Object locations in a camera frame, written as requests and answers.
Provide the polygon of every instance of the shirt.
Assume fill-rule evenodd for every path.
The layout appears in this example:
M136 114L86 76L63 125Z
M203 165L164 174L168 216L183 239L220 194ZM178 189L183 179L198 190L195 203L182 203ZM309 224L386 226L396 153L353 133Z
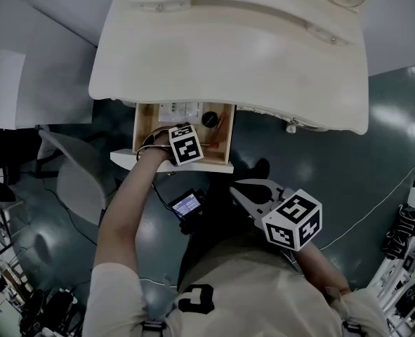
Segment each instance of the shirt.
M368 337L389 336L365 289L328 305L282 258L263 251L207 256L184 278L164 336L343 336L343 316ZM117 263L93 269L83 337L140 336L147 319L137 274Z

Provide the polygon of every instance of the gray floor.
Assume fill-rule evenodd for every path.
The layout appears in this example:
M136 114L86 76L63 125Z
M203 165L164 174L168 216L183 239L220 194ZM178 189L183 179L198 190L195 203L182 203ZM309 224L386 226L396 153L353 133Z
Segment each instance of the gray floor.
M260 158L271 165L270 179L292 189L302 188L323 203L323 230L315 238L327 245L363 218L399 185L415 166L415 73L408 69L389 72L369 80L369 130L359 136L350 132L316 133L284 131L281 120L251 112L236 116L231 160L241 169ZM131 146L134 109L117 101L96 101L93 124L55 126L55 130L85 137L105 131L106 138L94 142L108 158L109 151ZM59 161L52 163L55 169ZM122 180L126 171L113 166ZM383 259L380 245L395 219L397 206L406 202L414 173L364 221L344 238L324 250L353 287L367 285ZM21 262L37 286L71 287L90 279L95 247L71 225L55 197L44 190L55 181L35 180L22 175L15 193L27 202L30 228L16 241L17 248L29 248ZM193 187L209 186L206 173L185 172L160 175L156 184L166 201ZM96 239L97 228L73 215L77 226ZM178 221L150 194L138 233L140 276L175 284L187 237L179 232ZM153 317L171 300L168 287L142 281ZM76 295L86 303L89 284Z

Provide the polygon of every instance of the round object in drawer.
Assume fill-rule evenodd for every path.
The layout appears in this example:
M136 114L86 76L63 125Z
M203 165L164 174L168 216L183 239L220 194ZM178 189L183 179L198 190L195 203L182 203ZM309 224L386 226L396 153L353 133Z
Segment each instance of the round object in drawer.
M218 115L213 111L208 111L202 115L202 124L207 128L214 128L218 125Z

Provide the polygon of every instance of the open drawer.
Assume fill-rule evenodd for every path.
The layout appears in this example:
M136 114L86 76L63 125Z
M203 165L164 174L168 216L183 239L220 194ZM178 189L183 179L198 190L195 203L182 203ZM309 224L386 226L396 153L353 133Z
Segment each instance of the open drawer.
M122 149L110 153L110 159L121 167L131 170L136 164L136 151L146 137L156 128L171 125L159 122L159 104L137 104L134 122L132 149ZM182 166L174 166L164 161L157 172L171 171L211 171L232 173L234 166L229 162L232 126L235 106L222 103L204 103L204 112L215 112L219 117L217 127L207 128L202 124L194 124L199 142L202 145L204 158Z

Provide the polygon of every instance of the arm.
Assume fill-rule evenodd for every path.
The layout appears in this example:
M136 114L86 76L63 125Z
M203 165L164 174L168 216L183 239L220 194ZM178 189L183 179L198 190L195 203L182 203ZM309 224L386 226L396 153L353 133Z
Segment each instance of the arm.
M342 296L350 293L346 278L313 243L306 244L294 256L305 278L324 295L326 287L336 287Z
M143 152L109 205L98 233L95 266L113 262L135 272L136 234L152 180L167 152L150 148Z

